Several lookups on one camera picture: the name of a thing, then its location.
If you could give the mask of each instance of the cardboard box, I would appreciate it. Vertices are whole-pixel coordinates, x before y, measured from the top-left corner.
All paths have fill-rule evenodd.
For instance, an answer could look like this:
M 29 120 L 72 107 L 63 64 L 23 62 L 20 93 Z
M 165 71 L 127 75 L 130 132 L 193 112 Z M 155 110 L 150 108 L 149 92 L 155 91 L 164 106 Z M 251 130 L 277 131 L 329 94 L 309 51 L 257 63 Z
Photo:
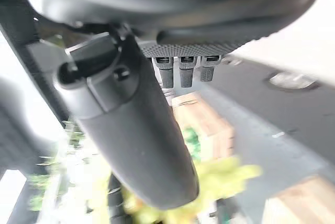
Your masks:
M 313 176 L 268 199 L 263 224 L 335 223 L 335 188 Z
M 225 158 L 232 154 L 234 128 L 196 93 L 172 99 L 181 130 L 191 127 L 199 136 L 201 160 Z

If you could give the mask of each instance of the green plant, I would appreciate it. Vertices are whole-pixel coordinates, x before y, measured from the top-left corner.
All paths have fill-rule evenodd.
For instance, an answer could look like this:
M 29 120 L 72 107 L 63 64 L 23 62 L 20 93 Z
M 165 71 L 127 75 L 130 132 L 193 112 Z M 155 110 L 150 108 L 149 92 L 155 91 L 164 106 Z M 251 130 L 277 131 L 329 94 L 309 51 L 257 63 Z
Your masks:
M 31 174 L 28 176 L 29 185 L 38 192 L 30 199 L 29 207 L 31 211 L 40 211 L 44 194 L 50 185 L 50 175 Z
M 79 126 L 72 121 L 63 121 L 66 128 L 69 128 L 68 133 L 70 134 L 69 145 L 72 145 L 74 149 L 79 149 L 80 142 L 85 138 L 85 134 L 81 131 Z
M 64 167 L 61 165 L 59 161 L 56 161 L 55 157 L 48 157 L 48 156 L 40 156 L 45 161 L 43 163 L 37 164 L 41 166 L 47 166 L 46 170 L 50 174 L 61 173 Z

